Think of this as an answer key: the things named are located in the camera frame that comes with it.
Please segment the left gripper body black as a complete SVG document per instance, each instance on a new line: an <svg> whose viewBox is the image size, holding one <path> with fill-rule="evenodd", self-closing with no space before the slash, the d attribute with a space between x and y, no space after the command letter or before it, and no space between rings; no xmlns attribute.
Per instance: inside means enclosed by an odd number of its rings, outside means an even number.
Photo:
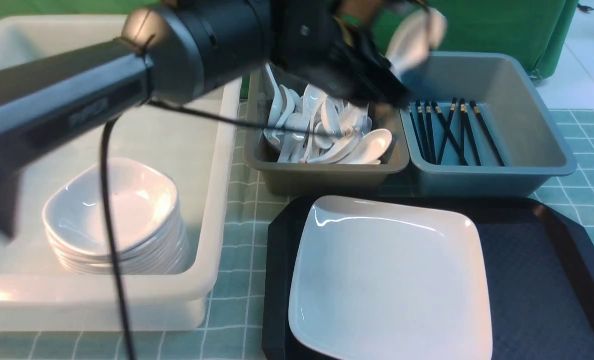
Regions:
<svg viewBox="0 0 594 360"><path fill-rule="evenodd" d="M272 63L327 94L375 101L377 49L363 27L338 16L342 1L274 0Z"/></svg>

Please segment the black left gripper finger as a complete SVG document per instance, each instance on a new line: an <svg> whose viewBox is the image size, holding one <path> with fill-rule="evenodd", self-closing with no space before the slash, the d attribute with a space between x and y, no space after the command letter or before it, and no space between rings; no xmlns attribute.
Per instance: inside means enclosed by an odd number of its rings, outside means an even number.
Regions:
<svg viewBox="0 0 594 360"><path fill-rule="evenodd" d="M398 109L411 97L411 91L391 70L391 62L374 47L355 47L352 51L351 91L347 101L363 107L369 103Z"/></svg>

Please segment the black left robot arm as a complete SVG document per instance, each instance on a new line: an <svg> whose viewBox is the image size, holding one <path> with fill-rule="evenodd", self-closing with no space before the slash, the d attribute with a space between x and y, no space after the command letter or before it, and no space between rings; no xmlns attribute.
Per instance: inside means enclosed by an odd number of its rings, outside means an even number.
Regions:
<svg viewBox="0 0 594 360"><path fill-rule="evenodd" d="M242 126L185 104L272 63L356 106L401 105L408 89L374 44L384 9L410 0L161 0L128 15L103 43L0 70L0 231L15 235L21 171L103 126L104 219L118 299L124 289L111 228L108 143L117 119L143 104Z"/></svg>

